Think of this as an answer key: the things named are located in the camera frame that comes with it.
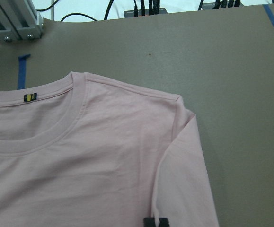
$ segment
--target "screw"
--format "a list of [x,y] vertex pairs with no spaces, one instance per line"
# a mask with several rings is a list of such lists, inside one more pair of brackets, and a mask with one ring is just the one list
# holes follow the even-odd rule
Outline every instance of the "screw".
[[9,42],[12,42],[12,39],[11,37],[6,36],[4,37],[4,41],[9,43]]
[[28,35],[27,35],[27,38],[28,38],[28,39],[34,39],[34,36],[33,36],[32,34],[28,34]]

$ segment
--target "pink t-shirt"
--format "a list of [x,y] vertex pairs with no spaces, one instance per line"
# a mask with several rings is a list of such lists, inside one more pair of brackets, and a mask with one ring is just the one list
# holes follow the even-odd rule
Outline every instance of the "pink t-shirt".
[[181,96],[76,72],[0,91],[0,227],[142,227],[153,216],[218,226]]

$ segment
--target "shirt tag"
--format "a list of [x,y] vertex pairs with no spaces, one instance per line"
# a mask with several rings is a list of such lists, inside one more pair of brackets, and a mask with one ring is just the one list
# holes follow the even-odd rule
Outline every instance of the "shirt tag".
[[24,95],[24,102],[28,103],[37,99],[37,93]]
[[[159,227],[169,227],[169,221],[167,218],[159,218]],[[145,218],[143,220],[144,227],[156,227],[155,218]]]

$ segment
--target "shirt sleeve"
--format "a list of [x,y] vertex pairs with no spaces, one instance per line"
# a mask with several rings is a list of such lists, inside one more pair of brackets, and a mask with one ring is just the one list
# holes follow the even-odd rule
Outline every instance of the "shirt sleeve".
[[170,227],[218,227],[201,148],[196,116],[176,101],[173,140],[159,163],[152,215],[168,218]]

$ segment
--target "crew neckline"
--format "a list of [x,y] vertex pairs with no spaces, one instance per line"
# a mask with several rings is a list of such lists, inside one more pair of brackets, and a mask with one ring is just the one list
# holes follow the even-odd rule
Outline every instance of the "crew neckline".
[[72,90],[68,108],[59,121],[48,130],[23,140],[0,140],[0,157],[14,157],[32,153],[49,146],[65,136],[80,118],[86,106],[88,73],[70,72],[64,78],[38,87],[0,91],[0,107],[25,105],[25,94],[37,93],[37,100],[55,97]]

